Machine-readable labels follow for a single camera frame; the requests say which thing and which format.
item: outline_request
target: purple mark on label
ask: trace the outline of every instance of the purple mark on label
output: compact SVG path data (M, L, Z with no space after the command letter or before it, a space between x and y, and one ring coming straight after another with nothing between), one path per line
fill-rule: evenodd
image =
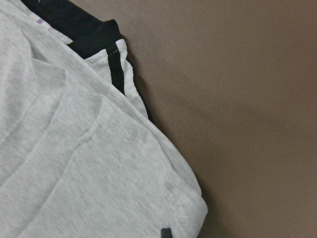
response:
M42 24L44 22L44 20L43 19L39 19L36 22L39 23L39 24Z

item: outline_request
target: pile of clothes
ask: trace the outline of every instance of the pile of clothes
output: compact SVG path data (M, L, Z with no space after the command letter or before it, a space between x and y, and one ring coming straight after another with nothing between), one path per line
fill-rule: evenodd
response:
M0 238L197 238L201 189L115 20L0 0L0 21Z

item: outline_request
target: brown background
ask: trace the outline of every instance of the brown background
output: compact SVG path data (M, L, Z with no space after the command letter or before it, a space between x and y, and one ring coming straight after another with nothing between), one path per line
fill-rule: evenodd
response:
M118 22L201 184L200 238L317 237L317 1L72 1Z

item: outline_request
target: black fabric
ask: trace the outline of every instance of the black fabric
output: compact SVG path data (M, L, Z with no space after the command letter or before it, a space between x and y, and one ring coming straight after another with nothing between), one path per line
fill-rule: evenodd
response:
M172 230L170 228L161 229L160 238L173 238Z
M124 94L124 74L121 67L120 52L116 44L106 48L114 87Z
M95 55L103 49L106 49L108 54L113 52L112 49L116 48L115 42L122 39L115 20L102 22L68 0L21 1L51 27L69 37L73 42L68 46L84 59ZM124 87L122 86L122 83L124 83L124 81L122 82L123 73L122 69L118 69L121 64L115 64L120 62L117 60L119 53L113 54L108 59L112 83L120 92L124 93ZM154 122L152 114L136 84L135 68L133 68L133 72L135 87L143 100L149 120Z

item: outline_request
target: brown surface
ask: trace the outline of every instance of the brown surface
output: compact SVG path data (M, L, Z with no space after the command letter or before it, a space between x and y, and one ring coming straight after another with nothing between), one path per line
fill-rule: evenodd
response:
M126 36L201 184L201 238L317 236L317 1L73 2Z

